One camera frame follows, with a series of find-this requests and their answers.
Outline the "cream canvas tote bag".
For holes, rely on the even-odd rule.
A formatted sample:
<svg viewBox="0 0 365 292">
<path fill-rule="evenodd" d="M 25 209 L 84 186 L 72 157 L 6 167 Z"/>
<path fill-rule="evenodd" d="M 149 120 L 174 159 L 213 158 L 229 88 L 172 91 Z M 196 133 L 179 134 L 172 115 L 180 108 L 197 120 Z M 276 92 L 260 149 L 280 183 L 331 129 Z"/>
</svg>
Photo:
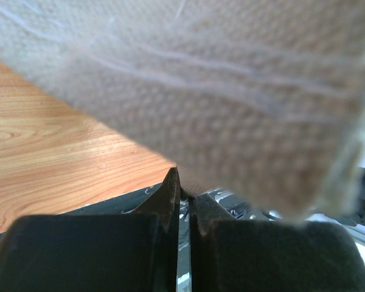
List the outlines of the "cream canvas tote bag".
<svg viewBox="0 0 365 292">
<path fill-rule="evenodd" d="M 0 1 L 0 61 L 297 222 L 351 213 L 365 149 L 365 1 Z"/>
</svg>

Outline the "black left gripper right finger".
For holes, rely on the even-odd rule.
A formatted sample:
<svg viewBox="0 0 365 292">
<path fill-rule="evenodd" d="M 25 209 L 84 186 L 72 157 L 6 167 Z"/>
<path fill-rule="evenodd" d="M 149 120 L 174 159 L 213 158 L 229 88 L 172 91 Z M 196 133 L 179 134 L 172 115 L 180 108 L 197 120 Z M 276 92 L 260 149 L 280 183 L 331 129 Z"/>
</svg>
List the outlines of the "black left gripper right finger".
<svg viewBox="0 0 365 292">
<path fill-rule="evenodd" d="M 193 291 L 365 291 L 365 264 L 338 224 L 238 220 L 201 195 L 189 226 Z"/>
</svg>

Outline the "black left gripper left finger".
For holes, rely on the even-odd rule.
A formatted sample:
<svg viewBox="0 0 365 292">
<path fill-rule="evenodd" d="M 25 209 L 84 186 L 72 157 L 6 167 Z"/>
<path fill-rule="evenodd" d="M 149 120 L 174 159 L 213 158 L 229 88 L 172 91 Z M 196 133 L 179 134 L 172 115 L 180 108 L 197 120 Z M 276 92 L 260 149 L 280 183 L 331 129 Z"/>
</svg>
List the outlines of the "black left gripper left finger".
<svg viewBox="0 0 365 292">
<path fill-rule="evenodd" d="M 0 240 L 0 291 L 175 291 L 180 183 L 129 213 L 30 215 Z"/>
</svg>

